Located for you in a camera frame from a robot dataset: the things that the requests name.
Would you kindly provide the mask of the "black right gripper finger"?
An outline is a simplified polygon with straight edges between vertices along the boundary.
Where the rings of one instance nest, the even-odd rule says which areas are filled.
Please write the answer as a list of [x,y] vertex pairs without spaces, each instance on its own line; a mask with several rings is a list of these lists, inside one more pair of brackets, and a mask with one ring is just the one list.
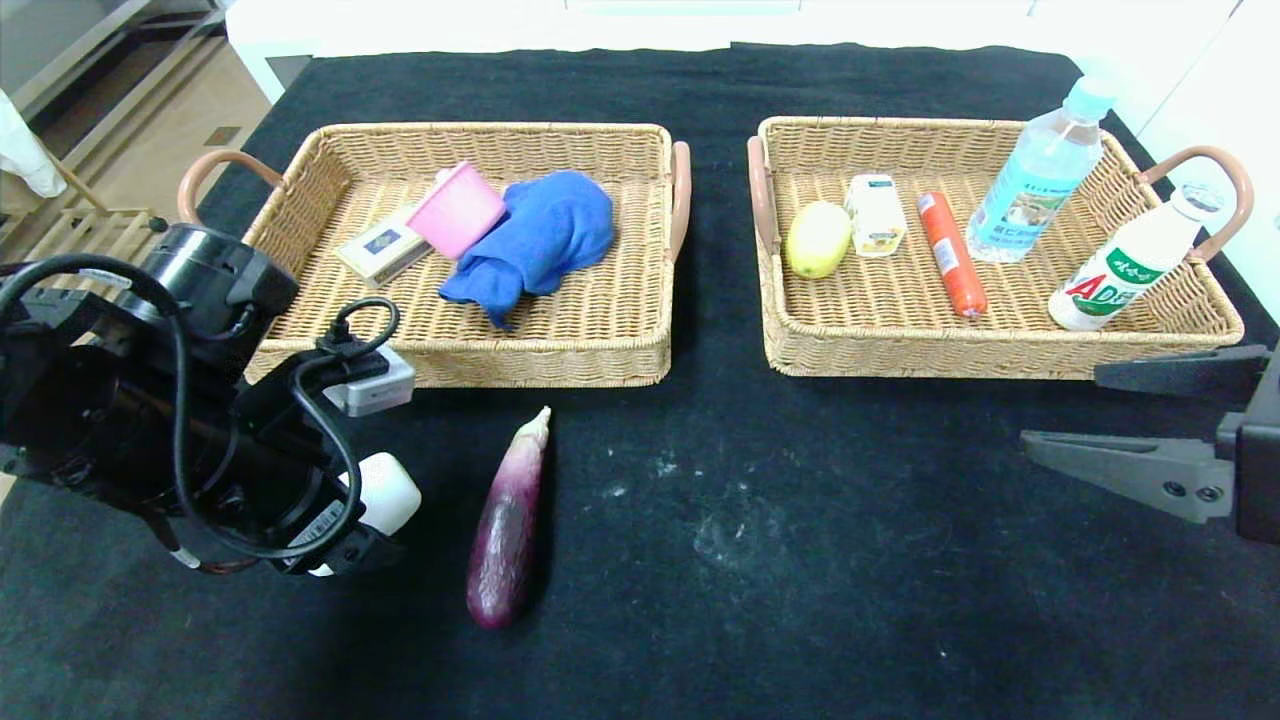
[[1108,389],[1193,398],[1249,398],[1271,359],[1263,345],[1107,363],[1093,380]]
[[1226,413],[1215,438],[1151,438],[1023,430],[1033,462],[1066,477],[1204,524],[1230,518],[1236,500],[1235,439],[1243,413]]

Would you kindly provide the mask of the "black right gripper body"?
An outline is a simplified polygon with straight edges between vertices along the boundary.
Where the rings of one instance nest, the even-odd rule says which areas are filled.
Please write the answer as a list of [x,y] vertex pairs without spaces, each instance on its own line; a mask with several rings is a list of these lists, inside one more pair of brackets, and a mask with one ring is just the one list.
[[1279,543],[1277,350],[1245,406],[1235,442],[1236,532],[1248,541]]

